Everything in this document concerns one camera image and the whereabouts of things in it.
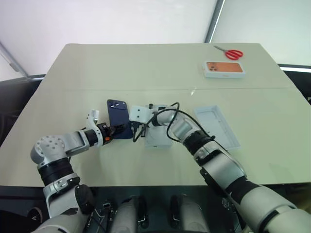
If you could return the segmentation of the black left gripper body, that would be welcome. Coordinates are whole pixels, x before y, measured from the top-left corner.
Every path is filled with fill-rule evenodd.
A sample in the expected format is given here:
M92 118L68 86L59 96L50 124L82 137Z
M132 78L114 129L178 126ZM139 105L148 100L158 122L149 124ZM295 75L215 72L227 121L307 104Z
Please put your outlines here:
M98 124L98 128L103 137L103 145L110 143L110 135L114 133L114 131L112 131L112 126L108 126L106 123L101 123Z

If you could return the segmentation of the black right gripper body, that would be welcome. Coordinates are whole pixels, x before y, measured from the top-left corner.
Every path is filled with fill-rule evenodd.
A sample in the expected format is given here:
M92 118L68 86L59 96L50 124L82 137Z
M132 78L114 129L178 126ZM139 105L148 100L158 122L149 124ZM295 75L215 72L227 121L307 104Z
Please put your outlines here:
M145 124L141 122L135 122L136 133L135 136L142 136L145 132Z

